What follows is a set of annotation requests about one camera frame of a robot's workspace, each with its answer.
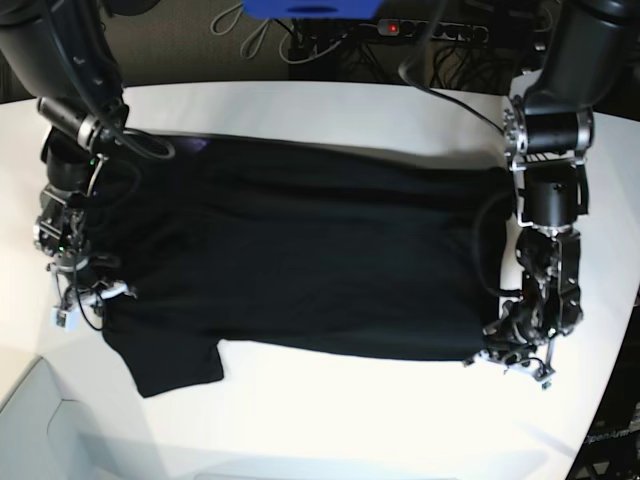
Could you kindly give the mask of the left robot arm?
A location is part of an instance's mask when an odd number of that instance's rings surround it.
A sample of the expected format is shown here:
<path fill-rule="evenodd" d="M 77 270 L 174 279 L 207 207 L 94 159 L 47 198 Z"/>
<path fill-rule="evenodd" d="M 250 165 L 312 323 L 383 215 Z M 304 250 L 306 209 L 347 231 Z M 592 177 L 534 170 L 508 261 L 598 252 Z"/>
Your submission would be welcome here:
<path fill-rule="evenodd" d="M 577 219 L 589 207 L 585 155 L 593 108 L 639 33 L 635 1 L 567 1 L 542 71 L 512 98 L 500 126 L 506 170 L 439 181 L 411 230 L 424 258 L 409 324 L 388 330 L 390 359 L 483 357 L 553 372 L 552 348 L 581 321 Z"/>

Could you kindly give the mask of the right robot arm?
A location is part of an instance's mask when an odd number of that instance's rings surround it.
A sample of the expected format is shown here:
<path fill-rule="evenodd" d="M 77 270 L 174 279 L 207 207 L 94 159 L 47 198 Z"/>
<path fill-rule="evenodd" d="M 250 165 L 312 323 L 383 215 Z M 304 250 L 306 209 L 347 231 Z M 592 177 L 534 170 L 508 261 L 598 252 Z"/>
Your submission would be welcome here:
<path fill-rule="evenodd" d="M 93 251 L 88 214 L 127 199 L 139 187 L 142 174 L 129 153 L 167 161 L 175 149 L 162 138 L 127 128 L 129 107 L 99 2 L 2 2 L 1 53 L 50 125 L 41 150 L 47 184 L 34 245 L 51 260 L 47 269 L 57 294 L 51 321 L 71 331 L 91 310 L 101 322 L 90 327 L 101 331 L 107 301 L 135 291 L 109 276 L 119 266 L 117 257 Z"/>

